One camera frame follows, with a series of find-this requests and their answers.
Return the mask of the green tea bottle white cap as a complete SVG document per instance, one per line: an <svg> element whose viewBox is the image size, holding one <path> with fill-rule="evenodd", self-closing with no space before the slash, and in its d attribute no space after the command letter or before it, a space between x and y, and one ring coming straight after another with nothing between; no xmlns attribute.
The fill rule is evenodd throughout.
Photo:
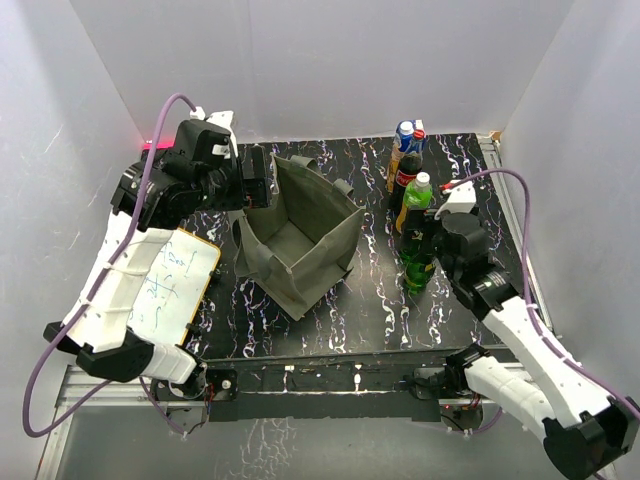
<svg viewBox="0 0 640 480"><path fill-rule="evenodd" d="M409 182L405 189L400 212L396 218L395 227L399 233L404 230L404 225L411 207L426 209L432 198L432 185L430 175L420 172Z"/></svg>

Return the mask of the grey canvas bag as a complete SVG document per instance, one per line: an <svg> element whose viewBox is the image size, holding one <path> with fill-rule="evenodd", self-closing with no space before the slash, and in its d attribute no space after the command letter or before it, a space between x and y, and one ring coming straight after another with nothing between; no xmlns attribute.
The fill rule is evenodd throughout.
<svg viewBox="0 0 640 480"><path fill-rule="evenodd" d="M229 214L234 272L298 321L353 269L365 208L349 183L329 181L312 158L272 154L271 165L270 206Z"/></svg>

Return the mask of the cola bottle red cap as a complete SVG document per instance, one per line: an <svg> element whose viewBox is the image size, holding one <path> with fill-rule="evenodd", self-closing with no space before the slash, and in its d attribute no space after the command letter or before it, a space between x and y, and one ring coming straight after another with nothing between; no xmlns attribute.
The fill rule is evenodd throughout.
<svg viewBox="0 0 640 480"><path fill-rule="evenodd" d="M423 151L426 145L426 133L424 130L415 130L414 137L411 140L409 150L401 158L395 175L393 190L391 192L389 207L398 214L405 189L409 182L413 180L418 173L422 171Z"/></svg>

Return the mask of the blue top juice carton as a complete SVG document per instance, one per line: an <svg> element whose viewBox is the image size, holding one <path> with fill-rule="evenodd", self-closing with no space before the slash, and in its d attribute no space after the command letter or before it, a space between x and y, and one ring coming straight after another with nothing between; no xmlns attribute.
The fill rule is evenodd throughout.
<svg viewBox="0 0 640 480"><path fill-rule="evenodd" d="M411 140L414 137L414 131L423 129L424 124L422 119L403 120L397 125L392 143L391 156L386 171L386 189L388 193L391 193L393 190L399 162L409 150Z"/></svg>

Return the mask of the dark green glass bottle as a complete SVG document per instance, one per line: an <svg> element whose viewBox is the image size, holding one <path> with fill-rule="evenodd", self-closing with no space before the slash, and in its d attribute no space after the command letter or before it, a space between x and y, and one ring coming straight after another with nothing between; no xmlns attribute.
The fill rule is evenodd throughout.
<svg viewBox="0 0 640 480"><path fill-rule="evenodd" d="M425 221L424 209L409 209L402 225L401 239L411 241L415 234L419 235Z"/></svg>

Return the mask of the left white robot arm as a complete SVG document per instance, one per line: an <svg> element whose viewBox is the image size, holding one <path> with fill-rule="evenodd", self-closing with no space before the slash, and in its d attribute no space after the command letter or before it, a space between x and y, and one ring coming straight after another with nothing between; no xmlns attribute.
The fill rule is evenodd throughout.
<svg viewBox="0 0 640 480"><path fill-rule="evenodd" d="M252 148L261 174L246 177L232 123L231 111L184 120L171 147L148 153L122 174L107 233L78 301L43 332L87 374L121 383L140 376L171 382L186 399L204 392L207 376L194 355L179 345L140 338L128 320L152 264L184 219L199 211L268 206L264 154Z"/></svg>

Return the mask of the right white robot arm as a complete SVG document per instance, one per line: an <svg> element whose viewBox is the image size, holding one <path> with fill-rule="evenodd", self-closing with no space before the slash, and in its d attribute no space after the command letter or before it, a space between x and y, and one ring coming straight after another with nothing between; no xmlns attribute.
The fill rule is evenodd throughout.
<svg viewBox="0 0 640 480"><path fill-rule="evenodd" d="M570 367L572 356L539 320L488 254L488 235L472 213L421 219L422 252L439 262L460 303L496 334L527 372L507 370L473 343L445 360L442 370L415 369L415 395L476 393L498 404L542 443L567 479L587 479L629 453L639 433L632 398L617 399Z"/></svg>

